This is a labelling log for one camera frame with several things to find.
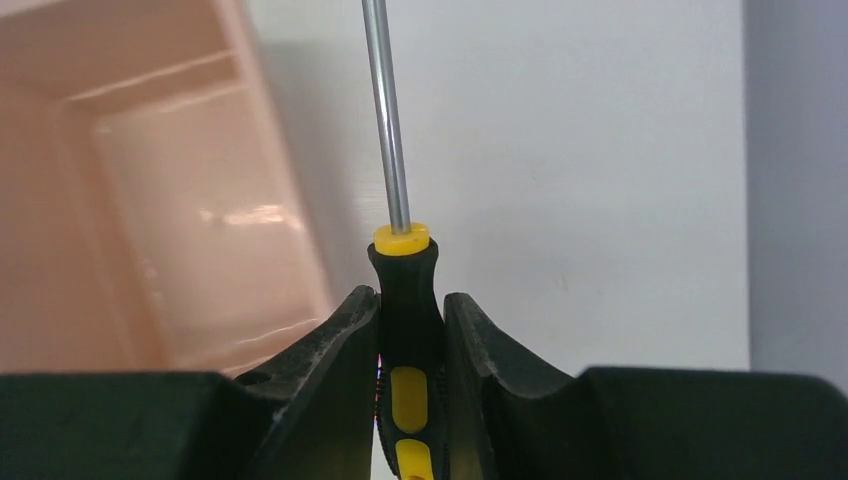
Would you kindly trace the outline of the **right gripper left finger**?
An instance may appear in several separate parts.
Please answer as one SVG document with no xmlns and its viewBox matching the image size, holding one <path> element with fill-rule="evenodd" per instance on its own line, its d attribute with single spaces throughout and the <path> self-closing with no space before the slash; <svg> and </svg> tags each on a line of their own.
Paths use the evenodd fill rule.
<svg viewBox="0 0 848 480">
<path fill-rule="evenodd" d="M 378 297 L 234 378 L 216 372 L 1 379 L 5 479 L 366 479 Z"/>
</svg>

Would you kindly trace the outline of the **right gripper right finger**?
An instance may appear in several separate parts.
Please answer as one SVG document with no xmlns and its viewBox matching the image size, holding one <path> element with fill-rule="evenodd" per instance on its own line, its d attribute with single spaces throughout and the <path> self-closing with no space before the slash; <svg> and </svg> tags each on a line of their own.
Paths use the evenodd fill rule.
<svg viewBox="0 0 848 480">
<path fill-rule="evenodd" d="M 843 479 L 847 399 L 811 376 L 590 367 L 570 376 L 446 297 L 455 479 Z"/>
</svg>

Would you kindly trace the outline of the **black yellow screwdriver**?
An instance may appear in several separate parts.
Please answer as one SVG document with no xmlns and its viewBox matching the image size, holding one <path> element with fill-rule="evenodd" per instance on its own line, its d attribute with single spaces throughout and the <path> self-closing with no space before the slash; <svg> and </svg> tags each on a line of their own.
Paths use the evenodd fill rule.
<svg viewBox="0 0 848 480">
<path fill-rule="evenodd" d="M 445 323 L 434 294 L 438 245 L 410 216 L 383 1 L 362 4 L 389 222 L 368 248 L 380 286 L 376 425 L 399 479 L 449 476 Z"/>
</svg>

